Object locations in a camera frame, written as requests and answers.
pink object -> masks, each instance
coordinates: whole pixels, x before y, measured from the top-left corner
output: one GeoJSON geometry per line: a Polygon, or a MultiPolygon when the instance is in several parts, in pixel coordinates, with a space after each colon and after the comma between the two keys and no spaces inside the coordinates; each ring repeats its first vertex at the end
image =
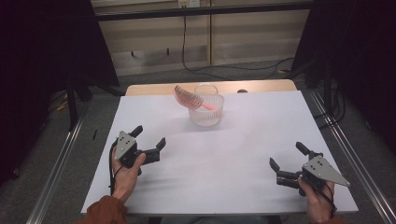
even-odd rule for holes
{"type": "Polygon", "coordinates": [[[199,95],[189,91],[185,91],[181,89],[178,85],[175,86],[174,95],[178,103],[186,106],[188,109],[195,110],[198,109],[200,106],[203,106],[208,110],[217,109],[215,106],[205,103],[204,99],[202,99],[199,95]]]}

cable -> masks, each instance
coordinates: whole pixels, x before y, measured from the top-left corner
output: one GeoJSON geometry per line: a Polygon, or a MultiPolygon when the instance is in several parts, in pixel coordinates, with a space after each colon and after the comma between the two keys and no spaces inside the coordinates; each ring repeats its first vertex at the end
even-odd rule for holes
{"type": "Polygon", "coordinates": [[[323,129],[323,128],[326,128],[326,127],[330,127],[330,126],[333,126],[334,124],[339,123],[339,122],[344,118],[344,116],[345,116],[345,114],[346,114],[346,112],[347,112],[346,100],[345,100],[344,93],[343,93],[338,87],[337,87],[337,89],[336,89],[336,94],[334,95],[334,97],[336,97],[336,98],[334,98],[334,99],[336,99],[338,111],[337,111],[336,115],[333,117],[333,120],[330,120],[329,123],[326,123],[326,124],[324,124],[324,125],[318,127],[319,129],[323,129]],[[339,101],[338,101],[338,98],[339,98],[338,94],[339,94],[339,92],[340,92],[340,94],[341,94],[342,107],[341,107],[341,104],[340,104],[339,101]]]}
{"type": "Polygon", "coordinates": [[[116,186],[116,174],[117,171],[114,175],[113,175],[113,150],[114,147],[117,145],[119,139],[117,138],[116,141],[111,145],[111,149],[109,151],[109,155],[108,155],[108,171],[110,172],[110,185],[108,186],[110,188],[110,195],[113,194],[114,192],[114,188],[116,186]]]}
{"type": "Polygon", "coordinates": [[[325,184],[325,186],[327,186],[327,188],[329,189],[330,194],[332,195],[331,199],[325,193],[323,193],[322,189],[318,189],[318,187],[314,183],[312,183],[312,181],[310,181],[308,178],[305,178],[304,181],[306,181],[314,191],[319,193],[320,196],[322,196],[330,204],[330,206],[332,207],[332,211],[330,212],[330,217],[333,217],[334,213],[337,211],[337,207],[334,204],[334,195],[329,185],[325,184]]]}
{"type": "Polygon", "coordinates": [[[123,168],[123,166],[120,166],[120,168],[116,171],[116,173],[113,176],[113,181],[114,181],[113,185],[114,185],[114,187],[116,186],[116,181],[117,181],[116,176],[119,173],[119,170],[122,169],[122,168],[123,168]]]}
{"type": "Polygon", "coordinates": [[[290,58],[287,58],[287,59],[283,59],[283,60],[279,61],[276,64],[273,64],[273,65],[270,65],[270,66],[267,66],[267,67],[260,67],[260,68],[246,68],[246,67],[238,67],[238,66],[231,66],[231,65],[214,65],[214,66],[205,66],[205,67],[197,68],[197,69],[190,69],[189,67],[187,67],[186,62],[185,62],[185,45],[186,45],[186,30],[187,30],[186,16],[184,16],[183,19],[184,19],[184,32],[183,32],[183,47],[182,47],[182,51],[181,51],[181,62],[183,64],[183,67],[186,70],[188,70],[189,72],[193,73],[193,74],[206,75],[206,76],[217,77],[217,78],[220,78],[220,79],[225,79],[225,80],[232,81],[231,79],[229,79],[227,77],[219,77],[219,76],[216,76],[216,75],[213,75],[213,74],[202,73],[202,72],[199,72],[199,71],[202,71],[202,70],[205,70],[205,69],[208,69],[208,68],[232,68],[232,69],[241,69],[241,70],[248,70],[248,71],[259,71],[259,70],[265,70],[265,69],[269,69],[269,68],[274,67],[275,68],[274,72],[271,75],[268,76],[268,77],[272,77],[275,74],[277,67],[281,63],[286,62],[288,60],[294,59],[294,58],[290,57],[290,58]]]}
{"type": "MultiPolygon", "coordinates": [[[[335,93],[334,97],[332,98],[332,113],[334,114],[334,111],[337,109],[336,117],[338,116],[338,114],[340,112],[340,106],[338,104],[338,98],[336,97],[337,94],[338,94],[338,89],[336,89],[336,93],[335,93]]],[[[325,113],[322,113],[322,114],[313,115],[313,117],[314,117],[314,119],[319,119],[319,118],[324,117],[326,115],[327,115],[327,113],[325,112],[325,113]]]]}

white tabletop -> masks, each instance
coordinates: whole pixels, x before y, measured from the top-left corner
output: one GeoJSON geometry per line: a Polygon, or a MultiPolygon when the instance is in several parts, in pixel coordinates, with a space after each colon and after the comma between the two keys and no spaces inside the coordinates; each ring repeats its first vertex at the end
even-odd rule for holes
{"type": "MultiPolygon", "coordinates": [[[[128,213],[145,216],[273,215],[305,212],[305,198],[276,184],[269,165],[297,172],[308,161],[296,147],[302,142],[337,170],[304,97],[299,91],[224,94],[224,117],[203,128],[189,119],[173,95],[121,97],[99,161],[86,209],[109,194],[108,151],[120,131],[143,125],[139,149],[166,138],[161,161],[142,166],[143,174],[128,213]]],[[[358,211],[348,190],[335,188],[338,212],[358,211]]]]}

sleeve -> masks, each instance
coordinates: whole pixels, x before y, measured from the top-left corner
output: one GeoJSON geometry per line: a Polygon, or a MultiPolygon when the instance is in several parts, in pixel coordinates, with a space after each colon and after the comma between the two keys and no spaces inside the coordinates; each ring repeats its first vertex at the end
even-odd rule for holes
{"type": "Polygon", "coordinates": [[[323,224],[346,224],[340,217],[334,216],[332,219],[330,219],[327,222],[324,222],[323,224]]]}
{"type": "Polygon", "coordinates": [[[75,224],[124,224],[126,222],[126,207],[123,203],[111,196],[104,196],[99,202],[93,203],[87,209],[87,215],[75,224]]]}

human hand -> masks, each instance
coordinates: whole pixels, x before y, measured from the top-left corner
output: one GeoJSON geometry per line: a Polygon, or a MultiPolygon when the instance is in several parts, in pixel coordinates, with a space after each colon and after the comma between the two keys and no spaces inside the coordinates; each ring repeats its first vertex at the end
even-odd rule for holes
{"type": "Polygon", "coordinates": [[[117,146],[114,147],[112,154],[113,172],[118,172],[116,175],[114,192],[111,196],[120,199],[123,203],[125,203],[134,191],[137,181],[137,174],[139,172],[140,166],[146,159],[146,154],[140,154],[134,161],[134,166],[128,169],[126,167],[122,167],[120,161],[114,160],[116,150],[117,146]]]}
{"type": "MultiPolygon", "coordinates": [[[[314,192],[312,187],[298,177],[300,187],[305,191],[307,200],[306,213],[308,215],[309,223],[323,223],[331,218],[332,205],[327,202],[320,194],[314,192]]],[[[327,181],[327,186],[323,187],[322,192],[332,200],[334,195],[334,183],[327,181]]]]}

